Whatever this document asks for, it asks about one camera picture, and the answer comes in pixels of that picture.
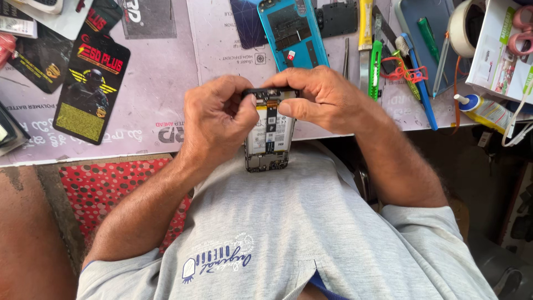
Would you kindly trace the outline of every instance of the blue brush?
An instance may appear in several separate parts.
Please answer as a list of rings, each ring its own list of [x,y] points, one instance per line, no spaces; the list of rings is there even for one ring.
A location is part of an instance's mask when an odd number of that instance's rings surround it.
[[[406,57],[409,55],[411,58],[411,63],[413,64],[413,67],[415,69],[418,69],[418,62],[416,61],[415,51],[413,51],[413,44],[411,43],[411,40],[409,39],[409,36],[406,33],[402,33],[396,41],[394,41],[396,44],[396,48],[398,48],[401,52],[401,55],[403,57]],[[419,81],[416,84],[416,87],[420,90],[420,98],[422,100],[422,105],[424,106],[424,110],[426,111],[427,120],[430,122],[431,129],[437,130],[439,127],[437,126],[437,121],[435,120],[435,115],[433,115],[433,109],[431,108],[431,103],[429,96],[427,95],[426,85],[424,81]]]

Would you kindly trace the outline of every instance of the white cable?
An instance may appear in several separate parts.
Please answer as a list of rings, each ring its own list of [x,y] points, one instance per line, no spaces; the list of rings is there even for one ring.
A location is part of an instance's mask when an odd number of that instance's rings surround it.
[[[524,138],[524,136],[526,136],[526,134],[531,129],[533,129],[533,122],[530,122],[530,123],[526,124],[524,129],[522,129],[522,131],[520,131],[520,133],[517,136],[512,138],[511,141],[509,141],[509,143],[507,143],[507,144],[505,143],[505,138],[509,134],[509,131],[510,131],[511,127],[514,125],[514,123],[516,121],[516,117],[520,113],[520,110],[524,106],[524,103],[526,103],[526,99],[528,98],[529,92],[531,92],[531,87],[532,86],[533,86],[533,80],[530,80],[529,84],[528,84],[528,87],[526,88],[526,92],[524,93],[524,96],[522,96],[522,100],[520,101],[520,105],[518,106],[518,108],[514,112],[513,117],[511,118],[511,121],[510,121],[509,125],[507,125],[507,128],[505,129],[505,133],[503,134],[503,138],[502,138],[502,146],[504,146],[504,147],[514,146],[514,145],[518,144]]]

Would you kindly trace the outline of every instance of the white cap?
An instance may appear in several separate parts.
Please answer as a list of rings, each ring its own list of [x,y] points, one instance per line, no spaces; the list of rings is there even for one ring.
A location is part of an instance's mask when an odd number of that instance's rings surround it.
[[[465,98],[460,94],[455,94],[454,99],[461,102],[462,104],[468,104],[468,102],[470,102],[469,98]]]

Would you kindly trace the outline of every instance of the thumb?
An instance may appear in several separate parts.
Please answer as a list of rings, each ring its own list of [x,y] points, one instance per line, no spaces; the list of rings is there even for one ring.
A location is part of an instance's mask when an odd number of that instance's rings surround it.
[[[318,122],[324,113],[321,104],[311,102],[304,98],[283,100],[278,107],[278,112],[284,116],[311,123]]]
[[[249,94],[240,102],[239,109],[233,120],[244,129],[252,129],[259,121],[259,114],[255,108],[257,99],[253,94]]]

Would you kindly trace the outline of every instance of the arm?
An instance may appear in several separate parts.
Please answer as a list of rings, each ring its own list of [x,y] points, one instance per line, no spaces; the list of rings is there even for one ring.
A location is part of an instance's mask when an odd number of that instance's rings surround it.
[[[354,133],[372,182],[384,204],[406,207],[448,205],[437,174],[422,159],[378,103],[325,66],[290,68],[263,86],[290,86],[304,97],[281,103],[279,113],[333,133]]]
[[[105,218],[83,268],[94,260],[132,258],[157,248],[185,194],[237,152],[259,119],[253,97],[240,100],[252,84],[223,76],[185,95],[185,136],[180,152]]]

